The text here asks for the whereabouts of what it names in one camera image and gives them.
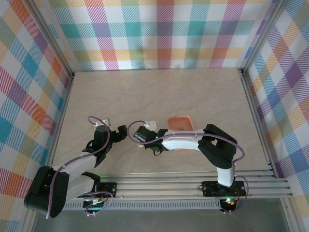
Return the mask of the pink plastic tray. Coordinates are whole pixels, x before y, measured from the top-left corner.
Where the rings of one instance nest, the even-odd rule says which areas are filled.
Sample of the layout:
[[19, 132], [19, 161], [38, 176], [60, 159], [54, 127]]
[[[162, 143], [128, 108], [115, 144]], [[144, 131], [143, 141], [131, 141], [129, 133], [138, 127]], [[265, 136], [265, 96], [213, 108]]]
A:
[[[168, 119], [169, 129], [172, 131], [188, 132], [194, 131], [194, 125], [190, 116], [176, 116]], [[167, 139], [167, 149], [192, 149], [193, 145], [190, 144], [189, 138], [169, 138]]]

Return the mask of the green controller board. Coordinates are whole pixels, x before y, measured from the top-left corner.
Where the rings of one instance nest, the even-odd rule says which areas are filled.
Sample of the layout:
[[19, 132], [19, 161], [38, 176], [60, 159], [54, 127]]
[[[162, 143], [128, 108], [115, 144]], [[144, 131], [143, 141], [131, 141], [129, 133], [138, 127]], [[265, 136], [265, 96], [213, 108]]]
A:
[[107, 198], [86, 199], [83, 201], [83, 208], [89, 210], [100, 210], [107, 205]]

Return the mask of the plaid fabric backdrop panel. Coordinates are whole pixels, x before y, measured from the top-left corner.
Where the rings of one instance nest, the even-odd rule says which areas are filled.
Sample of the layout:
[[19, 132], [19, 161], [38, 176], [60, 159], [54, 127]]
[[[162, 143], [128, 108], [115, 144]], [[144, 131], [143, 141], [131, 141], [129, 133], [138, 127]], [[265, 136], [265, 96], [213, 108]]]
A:
[[23, 0], [0, 0], [0, 232], [18, 232], [69, 78]]
[[248, 82], [275, 169], [309, 232], [309, 0], [283, 3]]
[[278, 0], [35, 0], [75, 71], [239, 68]]

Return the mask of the small LED controller board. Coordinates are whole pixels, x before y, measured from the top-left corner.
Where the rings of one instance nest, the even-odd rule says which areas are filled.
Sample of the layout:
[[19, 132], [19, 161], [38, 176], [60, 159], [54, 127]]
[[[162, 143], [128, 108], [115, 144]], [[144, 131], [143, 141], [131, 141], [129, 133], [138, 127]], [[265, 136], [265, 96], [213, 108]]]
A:
[[221, 209], [224, 211], [233, 211], [237, 207], [238, 200], [235, 198], [226, 198], [220, 200]]

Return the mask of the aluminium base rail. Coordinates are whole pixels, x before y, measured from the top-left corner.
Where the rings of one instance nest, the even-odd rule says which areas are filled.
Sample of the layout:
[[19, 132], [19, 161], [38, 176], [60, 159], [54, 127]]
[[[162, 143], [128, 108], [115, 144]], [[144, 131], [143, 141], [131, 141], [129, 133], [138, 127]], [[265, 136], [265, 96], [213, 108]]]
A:
[[[285, 198], [292, 194], [286, 179], [277, 180], [272, 170], [238, 171], [249, 198]], [[204, 181], [217, 181], [215, 171], [136, 173], [102, 175], [102, 182], [117, 183], [117, 200], [184, 200], [226, 199], [238, 197], [204, 197], [198, 186]]]

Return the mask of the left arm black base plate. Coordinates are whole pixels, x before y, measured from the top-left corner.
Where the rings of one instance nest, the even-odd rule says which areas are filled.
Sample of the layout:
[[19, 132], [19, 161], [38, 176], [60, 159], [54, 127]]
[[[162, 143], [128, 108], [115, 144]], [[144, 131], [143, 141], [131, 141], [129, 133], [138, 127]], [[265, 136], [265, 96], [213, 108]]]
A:
[[116, 196], [117, 183], [116, 182], [100, 182], [97, 184], [96, 191], [106, 191]]

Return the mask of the aluminium side rail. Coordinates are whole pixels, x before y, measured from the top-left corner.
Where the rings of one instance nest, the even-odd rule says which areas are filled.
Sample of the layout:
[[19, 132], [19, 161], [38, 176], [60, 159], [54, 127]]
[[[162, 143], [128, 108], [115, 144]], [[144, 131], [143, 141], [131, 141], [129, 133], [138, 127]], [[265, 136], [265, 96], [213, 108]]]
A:
[[[76, 72], [72, 72], [69, 75], [68, 88], [67, 88], [67, 92], [64, 96], [65, 98], [63, 100], [63, 104], [62, 104], [62, 107], [61, 107], [61, 110], [60, 110], [60, 113], [59, 113], [58, 122], [57, 122], [56, 128], [55, 128], [55, 133], [54, 133], [54, 136], [52, 137], [52, 140], [51, 140], [50, 148], [48, 150], [48, 155], [46, 156], [46, 159], [43, 163], [44, 165], [47, 165], [47, 166], [51, 165], [53, 163], [53, 160], [54, 160], [54, 157], [55, 157], [55, 154], [56, 154], [56, 148], [57, 148], [57, 144], [58, 144], [58, 141], [59, 141], [59, 138], [60, 138], [60, 133], [61, 133], [66, 109], [67, 109], [67, 106], [68, 106], [68, 102], [69, 102], [69, 99], [70, 99], [70, 93], [71, 93], [71, 90], [72, 90], [75, 74], [76, 74]], [[23, 221], [20, 223], [17, 232], [31, 232], [32, 228], [35, 224], [36, 212], [33, 211], [33, 210], [29, 210], [27, 208], [24, 208], [23, 216], [24, 216]]]
[[[262, 123], [259, 118], [259, 113], [257, 111], [253, 95], [249, 88], [248, 80], [242, 69], [238, 69], [238, 73], [239, 73], [240, 80], [244, 88], [244, 92], [245, 92], [245, 95], [248, 101], [250, 112], [253, 117], [254, 125], [255, 125], [255, 128], [259, 136], [259, 140], [260, 140], [260, 143], [263, 149], [263, 153], [266, 157], [266, 161], [271, 166], [271, 170], [273, 171], [275, 178], [279, 180], [280, 175], [278, 173], [274, 160], [271, 156], [270, 148], [268, 147], [267, 139], [266, 139], [266, 136], [264, 135], [264, 129], [262, 127]], [[300, 215], [297, 211], [296, 203], [293, 200], [293, 195], [290, 194], [289, 197], [280, 198], [280, 201], [281, 201], [281, 206], [284, 212], [284, 217], [287, 221], [290, 232], [306, 232], [304, 229], [302, 220], [300, 218]]]

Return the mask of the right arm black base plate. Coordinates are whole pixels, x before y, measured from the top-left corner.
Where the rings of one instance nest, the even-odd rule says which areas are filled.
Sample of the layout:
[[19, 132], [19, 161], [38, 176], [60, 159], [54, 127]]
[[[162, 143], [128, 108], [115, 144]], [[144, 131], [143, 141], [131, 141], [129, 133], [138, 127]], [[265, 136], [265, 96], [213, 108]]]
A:
[[204, 181], [198, 189], [203, 192], [204, 197], [238, 197], [246, 196], [243, 181], [234, 181], [230, 187], [220, 185], [216, 181]]

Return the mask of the aluminium frame post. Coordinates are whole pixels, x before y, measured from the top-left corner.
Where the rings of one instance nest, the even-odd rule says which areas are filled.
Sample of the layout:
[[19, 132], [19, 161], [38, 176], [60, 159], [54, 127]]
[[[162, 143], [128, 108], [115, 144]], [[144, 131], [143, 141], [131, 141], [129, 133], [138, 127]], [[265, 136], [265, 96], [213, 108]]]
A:
[[278, 21], [280, 15], [282, 14], [288, 2], [289, 0], [276, 1], [276, 4], [274, 5], [273, 10], [270, 12], [269, 17], [266, 23], [264, 24], [259, 37], [256, 40], [256, 44], [252, 48], [252, 51], [246, 60], [246, 63], [240, 69], [243, 74], [247, 74], [249, 72], [249, 69], [257, 59], [258, 54], [260, 53], [265, 41], [268, 39], [270, 33], [272, 32], [276, 22]]
[[25, 6], [29, 10], [30, 14], [33, 16], [35, 22], [38, 24], [43, 36], [45, 37], [47, 43], [50, 45], [55, 56], [58, 58], [60, 65], [64, 68], [66, 74], [70, 79], [74, 79], [75, 73], [69, 66], [67, 59], [62, 53], [58, 43], [56, 42], [55, 37], [53, 36], [48, 24], [44, 20], [39, 8], [37, 7], [34, 0], [23, 0]]

